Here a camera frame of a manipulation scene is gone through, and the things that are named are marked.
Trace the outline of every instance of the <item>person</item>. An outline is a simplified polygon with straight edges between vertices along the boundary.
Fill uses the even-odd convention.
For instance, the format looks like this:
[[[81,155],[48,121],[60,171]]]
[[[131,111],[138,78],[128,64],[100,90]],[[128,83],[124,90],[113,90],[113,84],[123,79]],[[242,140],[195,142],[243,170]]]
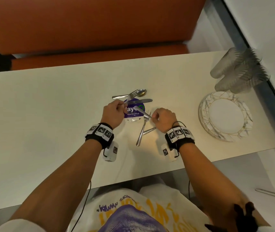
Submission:
[[[103,109],[101,123],[117,128],[127,112],[125,107],[123,101],[111,102]],[[152,121],[163,133],[178,125],[175,113],[164,108],[155,110]],[[89,186],[101,150],[99,141],[86,140],[35,188],[10,220],[0,226],[0,232],[72,231],[80,214],[74,212]],[[179,153],[196,197],[208,216],[178,190],[157,183],[142,187],[139,192],[122,188],[94,197],[85,206],[74,231],[270,231],[270,225],[254,208],[252,215],[243,214],[243,211],[251,214],[248,198],[195,144],[183,144]],[[237,225],[238,217],[253,219],[251,222],[259,228],[247,230],[244,225],[242,229],[245,222],[239,221]]]

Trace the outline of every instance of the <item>hand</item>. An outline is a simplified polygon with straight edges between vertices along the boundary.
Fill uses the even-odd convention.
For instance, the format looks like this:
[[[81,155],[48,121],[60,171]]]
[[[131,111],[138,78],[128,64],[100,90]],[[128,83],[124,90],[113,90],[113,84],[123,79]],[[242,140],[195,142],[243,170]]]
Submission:
[[[103,108],[101,123],[107,123],[113,129],[118,127],[124,119],[124,113],[128,113],[126,106],[127,104],[119,99],[109,103]]]
[[[175,113],[164,108],[156,109],[151,117],[151,120],[155,123],[156,128],[163,133],[169,131],[172,128],[173,123],[177,121]]]

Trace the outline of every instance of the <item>t-shirt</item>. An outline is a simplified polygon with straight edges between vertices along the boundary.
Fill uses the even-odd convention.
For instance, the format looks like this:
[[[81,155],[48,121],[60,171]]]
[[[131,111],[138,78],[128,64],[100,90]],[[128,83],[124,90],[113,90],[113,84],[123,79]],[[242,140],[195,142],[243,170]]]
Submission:
[[[76,212],[67,229],[70,232],[81,211]],[[74,232],[209,232],[209,218],[178,190],[163,184],[143,187],[140,192],[119,189],[92,199]],[[269,232],[271,227],[259,227]],[[23,219],[8,221],[0,232],[45,232]]]

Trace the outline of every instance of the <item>person's right arm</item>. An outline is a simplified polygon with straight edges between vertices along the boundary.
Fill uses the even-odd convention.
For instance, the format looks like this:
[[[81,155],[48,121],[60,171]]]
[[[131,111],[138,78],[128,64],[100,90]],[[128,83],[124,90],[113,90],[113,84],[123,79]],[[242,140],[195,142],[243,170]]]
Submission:
[[[177,121],[175,113],[163,108],[157,109],[152,121],[157,129],[166,133]],[[234,204],[243,209],[249,199],[193,143],[179,149],[192,188],[215,226],[237,231]],[[253,211],[259,226],[269,226],[257,210]]]

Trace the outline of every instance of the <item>plate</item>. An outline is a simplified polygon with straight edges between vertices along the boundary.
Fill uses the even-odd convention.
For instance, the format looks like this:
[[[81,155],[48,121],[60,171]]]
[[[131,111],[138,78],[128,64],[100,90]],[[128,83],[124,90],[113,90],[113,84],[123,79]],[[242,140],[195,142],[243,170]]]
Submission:
[[[253,127],[248,106],[229,92],[206,96],[199,107],[199,119],[209,134],[228,142],[248,137]]]

